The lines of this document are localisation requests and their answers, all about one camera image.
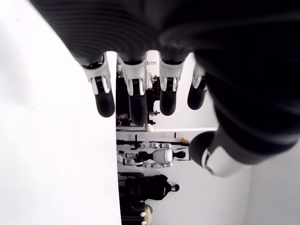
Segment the humanoid robot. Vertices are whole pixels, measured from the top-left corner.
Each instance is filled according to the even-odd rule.
[[[173,152],[172,145],[169,143],[143,142],[138,150],[148,150],[151,148],[157,150],[152,153],[139,151],[138,153],[129,154],[120,150],[117,156],[118,163],[158,169],[171,167],[175,157],[182,159],[186,156],[184,151]]]

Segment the robotic hand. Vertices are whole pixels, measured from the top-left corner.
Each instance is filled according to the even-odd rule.
[[[82,65],[104,117],[114,112],[106,51],[118,53],[137,125],[146,121],[145,53],[160,52],[160,110],[171,115],[184,60],[194,52],[188,106],[199,109],[208,89],[219,129],[198,135],[189,154],[211,174],[229,176],[298,141],[297,1],[31,2]]]

